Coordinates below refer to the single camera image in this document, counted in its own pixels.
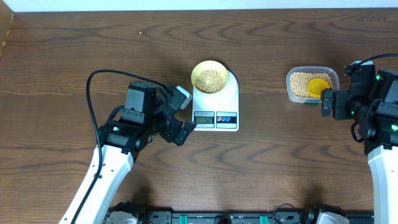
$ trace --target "white wall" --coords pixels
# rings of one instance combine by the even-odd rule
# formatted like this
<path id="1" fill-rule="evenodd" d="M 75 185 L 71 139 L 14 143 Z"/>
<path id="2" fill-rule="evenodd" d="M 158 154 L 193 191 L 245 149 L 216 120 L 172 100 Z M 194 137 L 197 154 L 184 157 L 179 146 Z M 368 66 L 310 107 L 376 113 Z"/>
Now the white wall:
<path id="1" fill-rule="evenodd" d="M 398 0 L 3 0 L 14 12 L 398 7 Z"/>

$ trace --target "wood grain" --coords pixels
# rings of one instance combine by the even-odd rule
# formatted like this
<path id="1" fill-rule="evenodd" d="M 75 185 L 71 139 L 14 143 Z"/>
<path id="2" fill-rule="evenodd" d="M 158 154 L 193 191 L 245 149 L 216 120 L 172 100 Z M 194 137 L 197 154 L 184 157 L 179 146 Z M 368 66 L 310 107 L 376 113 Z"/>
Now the wood grain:
<path id="1" fill-rule="evenodd" d="M 194 132 L 182 147 L 157 138 L 139 155 L 113 204 L 175 210 L 272 210 L 327 203 L 372 210 L 371 173 L 352 121 L 291 103 L 285 76 L 398 50 L 397 9 L 68 12 L 16 14 L 0 60 L 0 223 L 55 223 L 95 146 L 88 75 L 125 70 L 191 90 L 190 72 L 220 60 L 240 87 L 236 133 Z M 393 59 L 377 67 L 398 69 Z M 130 79 L 99 75 L 99 124 L 124 103 Z M 191 108 L 178 114 L 190 119 Z"/>

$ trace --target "number on scale display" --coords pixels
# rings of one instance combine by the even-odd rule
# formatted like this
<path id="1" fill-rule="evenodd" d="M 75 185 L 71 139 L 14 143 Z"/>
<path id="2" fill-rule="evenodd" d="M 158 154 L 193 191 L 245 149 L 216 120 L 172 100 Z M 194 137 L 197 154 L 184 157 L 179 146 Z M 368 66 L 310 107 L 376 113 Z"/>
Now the number on scale display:
<path id="1" fill-rule="evenodd" d="M 213 117 L 196 117 L 196 122 L 201 124 L 212 124 Z"/>

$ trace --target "scale button panel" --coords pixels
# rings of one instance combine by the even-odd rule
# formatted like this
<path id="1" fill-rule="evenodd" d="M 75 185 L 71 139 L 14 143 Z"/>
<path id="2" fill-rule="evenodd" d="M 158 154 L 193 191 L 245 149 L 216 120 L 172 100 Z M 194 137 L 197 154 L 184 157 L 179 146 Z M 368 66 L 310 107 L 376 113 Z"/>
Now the scale button panel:
<path id="1" fill-rule="evenodd" d="M 236 129 L 238 127 L 237 112 L 217 112 L 216 127 Z"/>
<path id="2" fill-rule="evenodd" d="M 193 113 L 193 121 L 197 128 L 214 128 L 214 111 L 196 111 Z"/>

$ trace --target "clear rectangular container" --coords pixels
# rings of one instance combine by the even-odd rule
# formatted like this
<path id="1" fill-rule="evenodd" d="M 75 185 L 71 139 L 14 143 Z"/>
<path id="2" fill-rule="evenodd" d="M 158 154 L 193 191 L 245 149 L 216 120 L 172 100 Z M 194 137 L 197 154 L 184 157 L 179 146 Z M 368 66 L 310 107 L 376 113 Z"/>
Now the clear rectangular container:
<path id="1" fill-rule="evenodd" d="M 340 89 L 340 83 L 338 81 L 337 73 L 331 68 L 316 67 L 316 66 L 295 67 L 295 68 L 291 69 L 291 71 L 286 76 L 287 95 L 289 96 L 289 99 L 291 100 L 291 102 L 294 102 L 294 103 L 320 103 L 321 102 L 321 99 L 319 99 L 319 98 L 301 97 L 301 96 L 296 96 L 293 93 L 292 87 L 290 86 L 290 76 L 295 72 L 326 73 L 331 78 L 331 82 L 333 84 L 333 89 L 334 90 Z"/>

